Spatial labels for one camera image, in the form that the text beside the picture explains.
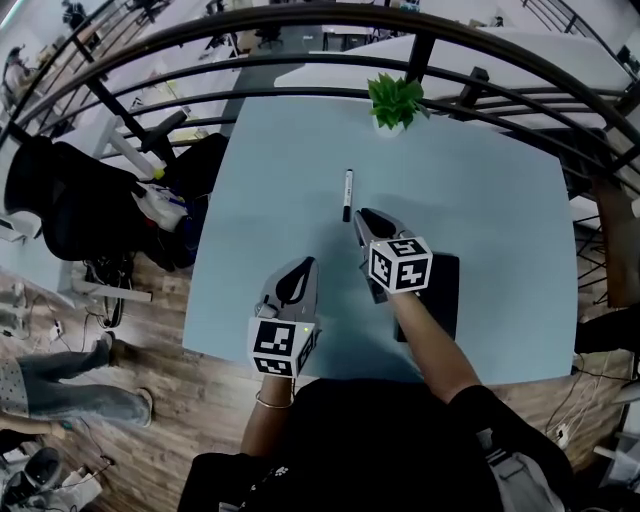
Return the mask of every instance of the black sleeve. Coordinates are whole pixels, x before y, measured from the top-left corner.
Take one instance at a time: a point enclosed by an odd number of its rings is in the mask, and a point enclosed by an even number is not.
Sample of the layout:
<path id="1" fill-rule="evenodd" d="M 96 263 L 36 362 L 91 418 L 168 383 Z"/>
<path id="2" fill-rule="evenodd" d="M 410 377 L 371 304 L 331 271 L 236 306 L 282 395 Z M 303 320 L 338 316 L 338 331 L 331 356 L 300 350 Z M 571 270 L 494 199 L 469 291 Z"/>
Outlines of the black sleeve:
<path id="1" fill-rule="evenodd" d="M 564 452 L 545 435 L 531 427 L 484 386 L 467 388 L 449 407 L 465 429 L 474 434 L 490 428 L 495 448 L 519 452 L 535 460 L 549 487 L 565 506 L 573 503 L 573 471 Z"/>
<path id="2" fill-rule="evenodd" d="M 198 455 L 191 463 L 178 512 L 217 511 L 220 502 L 240 506 L 270 467 L 267 460 L 245 454 Z"/>

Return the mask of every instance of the light blue tabletop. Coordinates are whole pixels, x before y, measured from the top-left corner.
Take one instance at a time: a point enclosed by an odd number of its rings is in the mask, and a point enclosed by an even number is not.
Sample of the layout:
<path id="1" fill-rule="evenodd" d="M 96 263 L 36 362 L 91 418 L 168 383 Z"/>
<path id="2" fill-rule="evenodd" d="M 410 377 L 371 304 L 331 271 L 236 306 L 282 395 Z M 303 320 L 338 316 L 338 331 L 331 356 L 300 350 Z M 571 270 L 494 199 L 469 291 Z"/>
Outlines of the light blue tabletop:
<path id="1" fill-rule="evenodd" d="M 358 270 L 342 222 L 353 208 L 401 219 L 434 252 L 460 258 L 456 340 L 487 384 L 567 375 L 577 315 L 576 257 L 558 159 L 480 128 L 416 117 L 395 139 L 365 102 L 248 99 L 212 194 L 184 347 L 248 363 L 249 317 L 267 277 L 295 258 L 320 266 L 322 334 L 303 373 L 418 380 Z"/>

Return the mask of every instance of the blue jeans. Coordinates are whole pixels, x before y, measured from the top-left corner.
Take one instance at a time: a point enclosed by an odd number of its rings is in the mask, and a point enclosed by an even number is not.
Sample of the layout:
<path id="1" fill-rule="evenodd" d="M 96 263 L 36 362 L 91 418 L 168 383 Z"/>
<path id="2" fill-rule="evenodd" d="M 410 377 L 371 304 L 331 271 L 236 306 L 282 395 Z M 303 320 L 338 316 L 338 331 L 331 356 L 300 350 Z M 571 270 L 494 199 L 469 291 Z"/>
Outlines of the blue jeans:
<path id="1" fill-rule="evenodd" d="M 18 358 L 27 391 L 29 417 L 66 419 L 86 414 L 110 420 L 145 425 L 151 411 L 140 395 L 114 386 L 74 386 L 60 379 L 73 379 L 109 364 L 109 345 L 98 340 L 93 352 L 59 352 Z"/>

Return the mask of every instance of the polka dot shirt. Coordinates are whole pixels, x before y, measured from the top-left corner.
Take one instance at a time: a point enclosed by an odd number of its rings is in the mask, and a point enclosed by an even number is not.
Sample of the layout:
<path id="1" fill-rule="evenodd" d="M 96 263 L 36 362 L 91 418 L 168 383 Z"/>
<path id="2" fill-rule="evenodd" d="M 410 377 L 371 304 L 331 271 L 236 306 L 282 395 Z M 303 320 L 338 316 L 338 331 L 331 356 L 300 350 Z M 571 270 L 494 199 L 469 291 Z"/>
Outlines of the polka dot shirt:
<path id="1" fill-rule="evenodd" d="M 0 360 L 0 410 L 13 416 L 29 417 L 22 370 L 13 358 Z"/>

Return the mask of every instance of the potted plant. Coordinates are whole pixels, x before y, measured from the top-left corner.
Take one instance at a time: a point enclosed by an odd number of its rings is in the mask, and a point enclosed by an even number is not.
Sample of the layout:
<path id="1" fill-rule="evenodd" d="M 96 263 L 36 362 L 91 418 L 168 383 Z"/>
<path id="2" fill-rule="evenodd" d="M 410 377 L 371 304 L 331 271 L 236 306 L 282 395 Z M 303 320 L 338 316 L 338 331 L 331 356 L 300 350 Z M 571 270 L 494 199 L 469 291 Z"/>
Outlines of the potted plant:
<path id="1" fill-rule="evenodd" d="M 395 137 L 406 130 L 418 110 L 429 117 L 427 109 L 421 109 L 418 100 L 424 96 L 422 85 L 417 80 L 405 82 L 404 78 L 394 80 L 386 73 L 380 73 L 378 80 L 367 80 L 369 97 L 373 108 L 373 126 L 382 137 Z"/>

